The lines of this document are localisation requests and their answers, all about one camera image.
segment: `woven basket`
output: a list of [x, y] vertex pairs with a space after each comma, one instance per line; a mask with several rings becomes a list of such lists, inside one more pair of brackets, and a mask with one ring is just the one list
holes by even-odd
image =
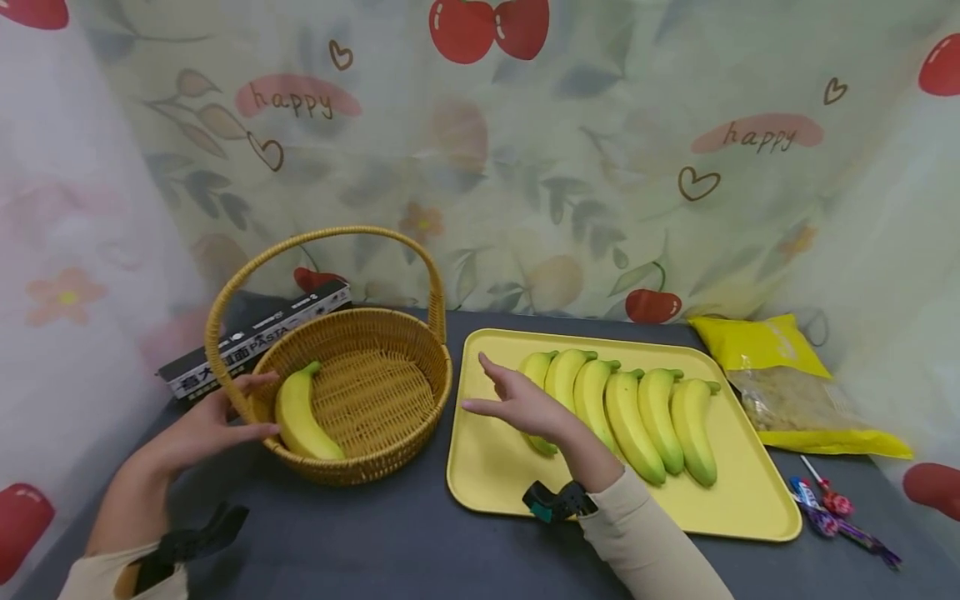
[[[220, 357], [220, 324], [230, 296], [260, 265], [300, 244], [334, 235], [366, 233], [409, 246], [430, 274], [427, 322], [385, 308], [352, 308], [310, 321], [283, 336], [254, 373], [276, 371], [278, 382], [243, 396]], [[414, 240], [384, 228], [328, 228], [292, 237], [254, 258], [224, 286], [206, 322], [206, 357], [230, 402], [246, 422], [273, 422], [283, 379], [319, 360], [313, 379], [314, 417], [347, 455], [317, 461], [292, 453], [279, 438], [264, 444], [307, 479], [351, 486], [379, 479], [420, 452], [440, 420], [450, 392], [444, 287], [433, 259]]]

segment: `yellow tray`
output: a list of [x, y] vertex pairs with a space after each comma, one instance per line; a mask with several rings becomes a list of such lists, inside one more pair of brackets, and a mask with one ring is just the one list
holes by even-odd
[[[496, 397], [493, 385], [477, 361], [483, 351], [494, 362], [516, 369], [531, 352], [579, 348], [595, 350], [600, 358], [618, 360], [630, 371], [656, 367], [682, 369], [687, 377], [720, 383], [707, 416], [708, 435], [719, 476], [710, 490], [684, 472], [668, 476], [653, 496], [680, 527], [689, 533], [789, 541], [803, 522], [780, 473], [756, 436], [723, 372], [713, 360], [693, 348], [659, 346], [508, 331], [480, 329], [464, 342], [458, 399]], [[446, 483], [465, 507], [481, 513], [532, 516], [521, 498], [534, 480], [553, 491], [570, 481], [560, 454], [540, 456], [510, 425], [457, 409], [446, 463]]]

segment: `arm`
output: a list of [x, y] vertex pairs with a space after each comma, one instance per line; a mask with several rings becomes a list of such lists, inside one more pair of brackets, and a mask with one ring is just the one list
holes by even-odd
[[587, 541], [634, 598], [732, 600], [690, 538], [586, 425], [521, 373], [483, 354], [480, 362], [501, 401], [470, 399], [463, 408], [557, 445], [597, 505], [595, 514], [580, 518]]
[[[275, 380], [275, 373], [267, 373], [236, 382], [247, 391]], [[167, 492], [177, 475], [231, 446], [278, 432], [272, 423], [231, 427], [229, 419], [229, 399], [219, 390], [134, 452], [110, 482], [84, 557], [70, 569], [60, 600], [132, 597], [137, 561], [153, 552], [169, 530]], [[177, 568], [151, 594], [186, 598], [185, 572]]]

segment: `sleeve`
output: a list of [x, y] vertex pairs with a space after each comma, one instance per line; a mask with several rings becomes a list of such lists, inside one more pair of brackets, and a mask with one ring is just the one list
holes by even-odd
[[[153, 543], [133, 550], [82, 558], [70, 567], [59, 600], [117, 600], [131, 598], [136, 572], [131, 564], [156, 550]], [[186, 600], [186, 569], [178, 564], [173, 575], [131, 600]]]
[[580, 517], [584, 536], [634, 598], [732, 600], [704, 555], [632, 469], [589, 496], [597, 512]]

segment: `yellow banana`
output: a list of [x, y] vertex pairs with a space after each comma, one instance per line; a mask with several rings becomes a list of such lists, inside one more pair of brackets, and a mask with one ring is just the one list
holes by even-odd
[[[556, 350], [552, 352], [534, 352], [523, 359], [523, 362], [520, 363], [519, 371], [536, 383], [537, 387], [543, 389], [543, 381], [546, 379], [547, 370], [550, 369], [550, 363], [553, 362], [553, 358], [557, 354], [559, 354], [559, 352]], [[530, 446], [544, 456], [553, 456], [557, 453], [557, 447], [544, 438], [528, 436], [525, 433], [523, 437], [526, 438]]]
[[719, 390], [719, 384], [714, 381], [681, 381], [673, 392], [670, 411], [677, 439], [684, 450], [686, 470], [705, 488], [717, 481], [717, 464], [707, 437], [707, 410], [710, 395]]
[[566, 410], [571, 413], [576, 412], [573, 404], [573, 383], [577, 379], [577, 373], [588, 360], [594, 360], [597, 353], [593, 351], [568, 349], [561, 352], [546, 372], [546, 379], [543, 382], [543, 390], [556, 398]]
[[587, 424], [610, 452], [617, 455], [620, 454], [620, 448], [617, 447], [607, 422], [603, 394], [611, 373], [619, 368], [619, 361], [591, 360], [580, 368], [573, 382], [573, 408], [577, 417]]
[[321, 461], [343, 460], [344, 451], [326, 435], [310, 410], [310, 387], [319, 369], [320, 363], [313, 361], [283, 380], [275, 408], [280, 438], [294, 454]]
[[684, 451], [677, 440], [670, 419], [670, 393], [673, 380], [683, 377], [682, 371], [653, 369], [643, 375], [637, 390], [640, 418], [650, 435], [650, 441], [663, 459], [666, 472], [679, 475], [684, 471]]
[[636, 381], [643, 376], [637, 369], [616, 372], [607, 380], [607, 415], [616, 444], [627, 462], [647, 482], [660, 486], [666, 481], [663, 460], [654, 448], [636, 406]]

